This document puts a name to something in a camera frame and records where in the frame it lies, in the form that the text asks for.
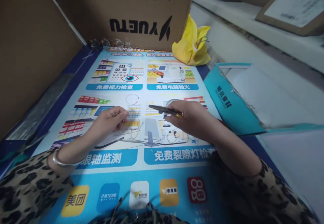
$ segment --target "leopard print sleeve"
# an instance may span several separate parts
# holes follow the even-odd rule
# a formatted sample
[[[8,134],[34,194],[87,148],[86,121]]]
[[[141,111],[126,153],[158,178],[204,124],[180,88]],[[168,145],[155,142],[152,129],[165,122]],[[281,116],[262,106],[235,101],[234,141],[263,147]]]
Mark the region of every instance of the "leopard print sleeve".
[[[317,223],[303,201],[260,161],[262,169],[257,176],[240,177],[223,163],[217,152],[213,153],[212,166],[221,176],[223,198],[230,208],[263,223]]]
[[[56,175],[47,164],[55,149],[15,166],[0,181],[0,223],[38,223],[39,217],[68,192],[71,179]]]

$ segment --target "red app icon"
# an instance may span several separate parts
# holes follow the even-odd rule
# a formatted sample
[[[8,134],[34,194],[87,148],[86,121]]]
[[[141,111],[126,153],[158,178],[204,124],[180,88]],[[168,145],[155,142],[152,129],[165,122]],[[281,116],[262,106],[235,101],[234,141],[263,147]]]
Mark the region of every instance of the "red app icon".
[[[199,204],[207,201],[207,191],[202,177],[187,178],[187,185],[191,203]]]

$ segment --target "yellow app icon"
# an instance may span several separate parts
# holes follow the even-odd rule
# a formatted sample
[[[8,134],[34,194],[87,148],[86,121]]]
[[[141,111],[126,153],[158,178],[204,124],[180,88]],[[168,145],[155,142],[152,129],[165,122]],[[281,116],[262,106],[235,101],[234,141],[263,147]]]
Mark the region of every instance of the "yellow app icon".
[[[83,210],[89,195],[89,186],[75,186],[70,190],[65,200],[61,216],[71,217],[80,215]]]
[[[162,179],[160,182],[160,202],[162,206],[179,204],[178,183],[175,179]]]

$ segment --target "blue poster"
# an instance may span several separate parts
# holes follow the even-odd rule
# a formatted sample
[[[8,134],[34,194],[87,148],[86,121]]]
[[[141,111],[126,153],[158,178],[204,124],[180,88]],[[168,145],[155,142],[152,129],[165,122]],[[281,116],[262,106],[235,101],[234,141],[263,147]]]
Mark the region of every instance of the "blue poster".
[[[72,174],[75,187],[41,223],[88,223],[121,208],[162,213],[190,223],[226,221],[207,166],[215,149],[169,122],[148,105],[173,100],[200,103],[221,117],[197,71],[172,53],[111,48],[102,51],[34,154],[61,147],[83,135],[105,110],[128,110],[121,130],[112,132]]]

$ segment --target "leopard print clothing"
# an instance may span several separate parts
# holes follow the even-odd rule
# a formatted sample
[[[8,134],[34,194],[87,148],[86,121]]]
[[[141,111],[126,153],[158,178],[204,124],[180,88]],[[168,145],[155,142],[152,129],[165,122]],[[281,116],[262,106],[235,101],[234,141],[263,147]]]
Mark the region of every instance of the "leopard print clothing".
[[[46,151],[15,166],[0,182],[0,223],[34,224],[56,200],[70,191],[70,178],[56,175],[47,164]]]
[[[217,172],[223,201],[239,222],[246,217],[249,223],[319,223],[303,201],[261,159],[262,169],[255,177],[234,174],[217,152],[209,160]]]
[[[71,178],[63,179],[48,166],[47,158],[55,149],[34,156],[14,167],[0,181],[0,223],[38,223],[56,200],[73,187]],[[262,170],[255,177],[235,175],[215,152],[210,158],[216,171],[225,203],[236,223],[316,223],[318,220],[291,189],[261,160]],[[129,221],[129,212],[117,213],[120,199],[110,217],[98,217],[89,224],[165,223],[184,224],[179,218],[151,211]]]

